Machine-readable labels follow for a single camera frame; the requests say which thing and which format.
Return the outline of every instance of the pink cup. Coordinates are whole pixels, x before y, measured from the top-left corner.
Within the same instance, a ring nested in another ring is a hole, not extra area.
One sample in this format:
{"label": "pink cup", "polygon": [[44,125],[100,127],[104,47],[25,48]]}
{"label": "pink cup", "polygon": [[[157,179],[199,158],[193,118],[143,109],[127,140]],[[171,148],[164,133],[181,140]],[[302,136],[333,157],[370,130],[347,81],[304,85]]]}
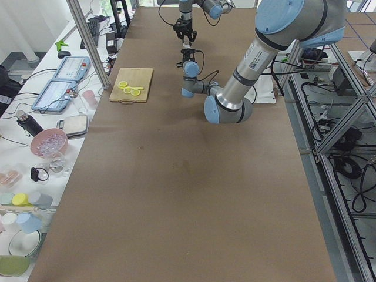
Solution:
{"label": "pink cup", "polygon": [[89,106],[93,107],[96,104],[96,99],[94,92],[91,90],[85,91],[82,96],[85,98],[86,102],[88,103]]}

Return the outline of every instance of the bowl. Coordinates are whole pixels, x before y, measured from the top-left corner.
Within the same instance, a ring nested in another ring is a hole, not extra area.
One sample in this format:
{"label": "bowl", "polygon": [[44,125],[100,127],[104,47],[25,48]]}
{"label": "bowl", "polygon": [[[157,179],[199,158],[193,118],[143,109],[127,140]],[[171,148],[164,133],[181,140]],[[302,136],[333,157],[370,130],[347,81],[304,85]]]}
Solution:
{"label": "bowl", "polygon": [[19,231],[13,236],[9,244],[9,253],[16,256],[28,257],[36,252],[40,243],[40,232],[36,231],[26,234],[23,231]]}
{"label": "bowl", "polygon": [[50,128],[39,132],[34,136],[30,144],[33,154],[42,158],[49,158],[56,153],[65,153],[68,146],[68,138],[60,128]]}

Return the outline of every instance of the computer mouse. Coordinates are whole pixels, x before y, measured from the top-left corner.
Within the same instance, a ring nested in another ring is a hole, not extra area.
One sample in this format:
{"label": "computer mouse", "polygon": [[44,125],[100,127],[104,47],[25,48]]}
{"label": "computer mouse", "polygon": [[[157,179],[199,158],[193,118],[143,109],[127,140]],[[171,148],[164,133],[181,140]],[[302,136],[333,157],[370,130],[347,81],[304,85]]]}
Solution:
{"label": "computer mouse", "polygon": [[69,51],[61,50],[58,53],[58,58],[59,59],[62,59],[62,58],[67,57],[67,56],[71,56],[71,53]]}

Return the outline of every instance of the keyboard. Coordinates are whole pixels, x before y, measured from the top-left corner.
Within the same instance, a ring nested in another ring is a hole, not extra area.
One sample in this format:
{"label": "keyboard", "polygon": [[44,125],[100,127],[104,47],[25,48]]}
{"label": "keyboard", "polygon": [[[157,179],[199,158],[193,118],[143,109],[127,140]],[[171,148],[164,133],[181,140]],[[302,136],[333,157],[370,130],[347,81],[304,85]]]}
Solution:
{"label": "keyboard", "polygon": [[[88,24],[88,28],[90,30],[90,33],[92,34],[94,44],[95,44],[95,46],[98,46],[100,22],[99,21],[89,21],[89,22],[87,22],[87,24]],[[83,43],[82,39],[81,39],[80,49],[85,49],[85,43]]]}

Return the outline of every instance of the cup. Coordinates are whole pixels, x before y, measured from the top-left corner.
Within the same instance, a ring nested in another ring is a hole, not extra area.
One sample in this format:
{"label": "cup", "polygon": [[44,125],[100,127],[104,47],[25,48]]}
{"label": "cup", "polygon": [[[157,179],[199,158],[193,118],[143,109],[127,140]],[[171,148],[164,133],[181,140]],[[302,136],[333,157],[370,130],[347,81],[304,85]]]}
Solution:
{"label": "cup", "polygon": [[32,213],[20,213],[17,216],[16,223],[27,234],[36,232],[42,227],[42,220]]}
{"label": "cup", "polygon": [[4,229],[10,233],[17,233],[21,230],[20,226],[16,222],[17,214],[15,213],[6,213],[1,218],[1,224],[4,226]]}
{"label": "cup", "polygon": [[0,204],[2,206],[13,206],[12,199],[14,197],[13,193],[6,192],[0,195]]}
{"label": "cup", "polygon": [[32,207],[29,202],[29,197],[25,193],[18,193],[14,195],[12,199],[12,204],[19,207]]}
{"label": "cup", "polygon": [[52,197],[50,195],[40,193],[38,191],[32,192],[29,195],[29,202],[35,207],[41,209],[48,209],[52,205]]}
{"label": "cup", "polygon": [[94,107],[95,104],[96,104],[96,99],[95,99],[95,95],[94,95],[94,92],[91,91],[91,90],[87,90],[85,91],[82,96],[85,98],[86,102],[88,103],[88,105],[90,107]]}
{"label": "cup", "polygon": [[18,277],[27,271],[30,259],[22,256],[0,256],[0,276]]}

